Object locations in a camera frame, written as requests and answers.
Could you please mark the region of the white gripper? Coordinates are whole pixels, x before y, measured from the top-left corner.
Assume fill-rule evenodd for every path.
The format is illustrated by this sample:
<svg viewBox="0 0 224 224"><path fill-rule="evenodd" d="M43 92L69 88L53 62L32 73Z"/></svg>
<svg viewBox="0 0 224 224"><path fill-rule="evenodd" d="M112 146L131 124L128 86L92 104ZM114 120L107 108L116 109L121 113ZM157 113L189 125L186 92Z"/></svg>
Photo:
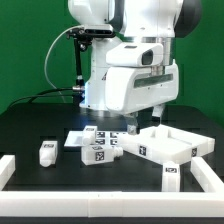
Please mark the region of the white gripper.
<svg viewBox="0 0 224 224"><path fill-rule="evenodd" d="M179 71L175 63L167 66L162 75L153 75L150 67L111 67L106 75L105 104L111 112L128 114L127 132L136 135L138 122L133 112L154 106L152 120L160 121L165 109L162 103L174 100L178 91Z"/></svg>

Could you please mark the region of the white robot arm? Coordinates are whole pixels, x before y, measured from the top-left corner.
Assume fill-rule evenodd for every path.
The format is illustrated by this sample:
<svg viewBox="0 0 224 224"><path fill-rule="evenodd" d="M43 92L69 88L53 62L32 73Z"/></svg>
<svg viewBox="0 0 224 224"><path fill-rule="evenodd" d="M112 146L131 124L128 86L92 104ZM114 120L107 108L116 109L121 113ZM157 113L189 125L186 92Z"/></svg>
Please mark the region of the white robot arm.
<svg viewBox="0 0 224 224"><path fill-rule="evenodd" d="M201 0L68 0L80 26L71 31L79 52L92 48L83 108L126 118L140 132L138 112L160 118L179 91L173 42L201 19Z"/></svg>

